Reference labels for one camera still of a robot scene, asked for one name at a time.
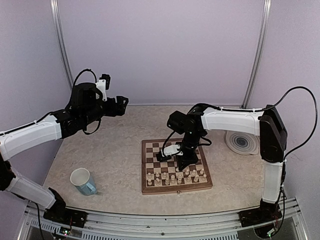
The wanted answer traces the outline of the white chess piece back row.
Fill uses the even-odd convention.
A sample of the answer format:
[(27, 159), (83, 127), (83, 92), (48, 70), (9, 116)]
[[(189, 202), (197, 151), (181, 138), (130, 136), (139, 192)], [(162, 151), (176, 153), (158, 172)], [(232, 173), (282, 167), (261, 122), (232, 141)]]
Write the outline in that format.
[(196, 175), (196, 176), (194, 177), (193, 181), (194, 181), (195, 183), (198, 182), (198, 181), (199, 181), (199, 176)]

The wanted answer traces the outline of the white chess king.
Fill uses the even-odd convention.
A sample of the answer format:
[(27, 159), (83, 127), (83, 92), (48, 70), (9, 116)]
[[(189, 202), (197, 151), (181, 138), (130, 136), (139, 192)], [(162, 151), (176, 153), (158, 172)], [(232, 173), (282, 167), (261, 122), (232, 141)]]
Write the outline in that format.
[(178, 185), (180, 185), (182, 183), (182, 178), (183, 178), (183, 175), (181, 175), (181, 174), (177, 175), (177, 184)]

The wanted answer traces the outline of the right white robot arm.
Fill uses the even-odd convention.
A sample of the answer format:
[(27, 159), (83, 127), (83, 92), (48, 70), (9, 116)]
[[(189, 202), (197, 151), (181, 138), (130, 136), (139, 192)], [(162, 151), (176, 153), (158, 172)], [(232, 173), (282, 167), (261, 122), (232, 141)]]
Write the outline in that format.
[(195, 150), (208, 131), (226, 131), (259, 139), (259, 152), (264, 161), (264, 186), (256, 218), (266, 222), (275, 212), (285, 179), (287, 130), (275, 107), (235, 109), (197, 103), (188, 113), (175, 111), (167, 126), (173, 133), (183, 135), (181, 143), (162, 146), (158, 158), (178, 157), (179, 170), (196, 161)]

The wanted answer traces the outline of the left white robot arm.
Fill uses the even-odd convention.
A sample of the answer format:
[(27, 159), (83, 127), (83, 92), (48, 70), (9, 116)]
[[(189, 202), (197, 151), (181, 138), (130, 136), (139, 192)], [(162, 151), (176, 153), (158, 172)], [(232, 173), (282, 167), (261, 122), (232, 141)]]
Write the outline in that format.
[(0, 133), (0, 189), (30, 200), (45, 209), (57, 221), (70, 218), (63, 198), (52, 188), (44, 188), (16, 171), (9, 160), (28, 149), (50, 141), (73, 136), (79, 131), (88, 134), (87, 127), (101, 122), (102, 117), (123, 116), (129, 99), (107, 97), (107, 80), (74, 85), (66, 107), (46, 114), (39, 120)]

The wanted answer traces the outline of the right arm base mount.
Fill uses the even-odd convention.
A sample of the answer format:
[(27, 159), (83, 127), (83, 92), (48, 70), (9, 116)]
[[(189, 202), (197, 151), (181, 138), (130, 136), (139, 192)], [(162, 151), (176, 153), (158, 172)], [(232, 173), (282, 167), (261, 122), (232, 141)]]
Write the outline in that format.
[(260, 208), (243, 210), (240, 211), (238, 215), (243, 228), (270, 222), (276, 218), (280, 219), (283, 216), (280, 210), (271, 213), (269, 210), (261, 210)]

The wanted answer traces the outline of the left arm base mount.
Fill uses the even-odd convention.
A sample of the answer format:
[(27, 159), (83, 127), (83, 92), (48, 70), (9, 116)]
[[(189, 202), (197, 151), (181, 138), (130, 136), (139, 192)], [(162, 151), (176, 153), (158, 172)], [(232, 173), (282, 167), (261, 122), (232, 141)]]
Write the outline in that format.
[(85, 211), (66, 208), (62, 212), (45, 210), (43, 218), (70, 227), (84, 228), (88, 214)]

